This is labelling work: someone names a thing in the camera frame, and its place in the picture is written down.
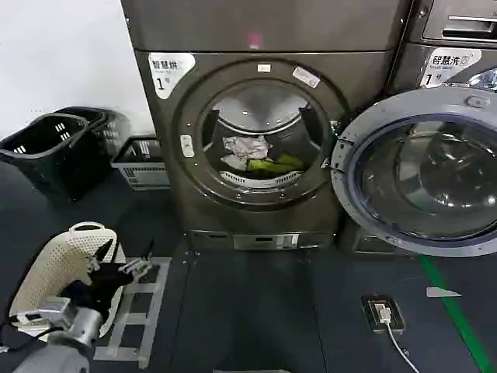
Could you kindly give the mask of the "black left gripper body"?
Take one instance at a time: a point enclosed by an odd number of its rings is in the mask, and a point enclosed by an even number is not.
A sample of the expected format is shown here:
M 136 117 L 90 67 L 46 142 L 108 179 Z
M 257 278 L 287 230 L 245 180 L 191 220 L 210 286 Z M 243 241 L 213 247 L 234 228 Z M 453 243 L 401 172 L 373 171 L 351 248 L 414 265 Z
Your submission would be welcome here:
M 61 291 L 61 296 L 69 298 L 75 306 L 109 315 L 117 290 L 134 280 L 132 274 L 119 270 L 120 267 L 120 263 L 101 263 L 98 270 L 89 274 L 91 284 L 81 280 L 72 281 Z

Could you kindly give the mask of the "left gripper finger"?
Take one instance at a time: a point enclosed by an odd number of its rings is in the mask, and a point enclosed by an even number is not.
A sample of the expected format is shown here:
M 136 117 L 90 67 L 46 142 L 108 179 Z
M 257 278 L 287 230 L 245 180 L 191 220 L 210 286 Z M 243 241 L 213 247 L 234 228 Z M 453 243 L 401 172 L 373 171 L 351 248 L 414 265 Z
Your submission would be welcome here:
M 150 269 L 154 267 L 151 262 L 151 253 L 154 248 L 155 241 L 152 239 L 144 248 L 141 255 L 137 259 L 131 260 L 118 268 L 119 274 L 132 276 L 133 279 L 140 279 L 146 275 Z
M 92 274 L 100 269 L 100 264 L 105 259 L 105 256 L 112 248 L 113 240 L 110 239 L 103 245 L 101 245 L 95 253 L 89 258 L 87 265 L 87 274 Z

